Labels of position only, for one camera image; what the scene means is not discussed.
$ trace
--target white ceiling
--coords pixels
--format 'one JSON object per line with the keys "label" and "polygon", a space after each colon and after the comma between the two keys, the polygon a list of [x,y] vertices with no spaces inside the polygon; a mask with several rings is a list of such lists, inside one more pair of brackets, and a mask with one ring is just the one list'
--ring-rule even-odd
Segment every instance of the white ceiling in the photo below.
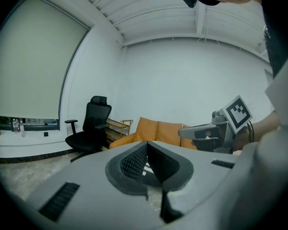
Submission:
{"label": "white ceiling", "polygon": [[220,3],[189,8],[183,0],[86,0],[113,30],[122,46],[165,37],[218,40],[246,49],[267,60],[261,5]]}

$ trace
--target chair headrest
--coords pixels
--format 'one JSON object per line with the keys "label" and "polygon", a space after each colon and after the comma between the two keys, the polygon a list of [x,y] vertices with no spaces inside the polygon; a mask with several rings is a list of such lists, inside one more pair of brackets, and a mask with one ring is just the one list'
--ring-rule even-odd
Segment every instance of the chair headrest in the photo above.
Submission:
{"label": "chair headrest", "polygon": [[107,105],[107,98],[105,96],[96,95],[91,98],[91,103],[97,105]]}

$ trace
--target office chair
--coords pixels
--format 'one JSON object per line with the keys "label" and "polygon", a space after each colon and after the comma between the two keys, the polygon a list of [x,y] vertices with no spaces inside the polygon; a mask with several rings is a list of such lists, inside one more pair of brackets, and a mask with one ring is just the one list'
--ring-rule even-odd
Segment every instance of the office chair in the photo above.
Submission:
{"label": "office chair", "polygon": [[107,98],[104,96],[94,96],[86,105],[86,114],[83,124],[83,131],[76,133],[75,122],[78,120],[67,120],[66,124],[72,125],[71,136],[68,136],[66,143],[81,152],[81,155],[72,159],[71,162],[85,155],[101,151],[99,146],[106,142],[105,127],[107,118],[112,107],[107,104]]}

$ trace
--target floor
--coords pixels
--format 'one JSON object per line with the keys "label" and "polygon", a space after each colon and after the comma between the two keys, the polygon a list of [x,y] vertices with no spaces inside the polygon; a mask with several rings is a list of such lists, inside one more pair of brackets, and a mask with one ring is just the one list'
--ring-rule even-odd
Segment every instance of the floor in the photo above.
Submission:
{"label": "floor", "polygon": [[[26,200],[34,189],[47,178],[70,164],[79,153],[34,162],[0,164],[0,181],[6,190]],[[160,188],[148,187],[148,204],[160,211],[162,192]]]}

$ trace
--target chair base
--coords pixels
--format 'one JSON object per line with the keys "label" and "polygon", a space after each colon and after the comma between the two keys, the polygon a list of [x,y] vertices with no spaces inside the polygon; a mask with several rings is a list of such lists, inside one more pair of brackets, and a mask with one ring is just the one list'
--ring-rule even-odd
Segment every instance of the chair base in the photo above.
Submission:
{"label": "chair base", "polygon": [[71,159],[71,163],[74,162],[75,160],[79,159],[79,158],[82,158],[82,157],[86,156],[86,155],[90,155],[90,154],[93,154],[93,153],[100,152],[100,151],[102,151],[101,148],[102,148],[102,147],[98,147],[97,150],[92,151],[91,153],[80,152],[80,155],[79,155],[78,157],[75,157],[75,158]]}

